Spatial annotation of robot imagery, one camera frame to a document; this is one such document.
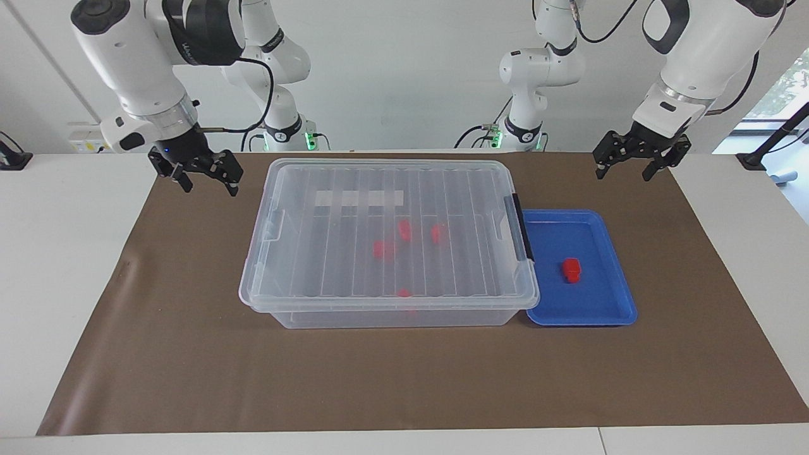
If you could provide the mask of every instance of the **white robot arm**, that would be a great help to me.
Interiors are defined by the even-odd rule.
[[[101,124],[116,151],[154,144],[160,176],[186,192],[186,172],[221,181],[235,196],[242,168],[230,151],[213,153],[197,124],[197,107],[172,65],[231,65],[244,46],[239,0],[82,0],[74,33],[121,110]]]
[[[785,0],[654,0],[643,33],[666,55],[666,65],[635,111],[630,131],[608,132],[593,151],[597,177],[631,158],[652,159],[643,173],[647,181],[678,165],[691,147],[685,130],[703,118],[785,11]]]
[[[535,149],[548,108],[540,89],[577,83],[585,72],[584,56],[576,52],[578,35],[569,0],[541,0],[536,32],[547,41],[543,49],[515,50],[500,62],[500,79],[514,95],[509,114],[498,126],[503,133],[500,147],[507,149]]]
[[[225,79],[247,91],[262,112],[269,97],[273,97],[272,107],[263,122],[269,150],[316,150],[315,123],[298,112],[292,94],[278,85],[296,83],[308,77],[311,71],[309,55],[285,35],[269,0],[245,0],[242,15],[248,45],[243,57],[265,62],[272,68],[274,80],[266,71],[244,62],[223,67]]]

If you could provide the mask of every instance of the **green indicator light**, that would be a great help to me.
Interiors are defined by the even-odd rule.
[[[492,139],[492,148],[500,148],[500,144],[503,141],[503,132],[498,131],[497,134],[494,135],[494,139]]]
[[[311,133],[306,133],[306,142],[307,147],[309,147],[309,151],[313,151],[317,148],[317,142],[315,141],[315,137],[312,136]]]

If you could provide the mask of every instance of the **white table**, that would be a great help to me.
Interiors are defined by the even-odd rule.
[[[732,156],[691,155],[675,176],[809,403],[809,226]],[[32,438],[154,178],[144,155],[0,173],[0,453],[809,453],[809,424]]]

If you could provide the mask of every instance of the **white label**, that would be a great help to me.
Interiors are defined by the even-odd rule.
[[[405,192],[394,191],[393,203],[396,206],[403,206],[405,204]],[[318,191],[315,196],[315,205],[318,207],[332,206],[333,191]],[[343,191],[342,192],[341,206],[343,207],[356,207],[359,206],[359,191]],[[385,205],[385,192],[382,190],[368,191],[368,206],[384,206]]]

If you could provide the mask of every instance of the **plastic storage box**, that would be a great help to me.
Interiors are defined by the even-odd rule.
[[[290,329],[503,325],[536,306],[495,161],[280,159],[239,289]]]

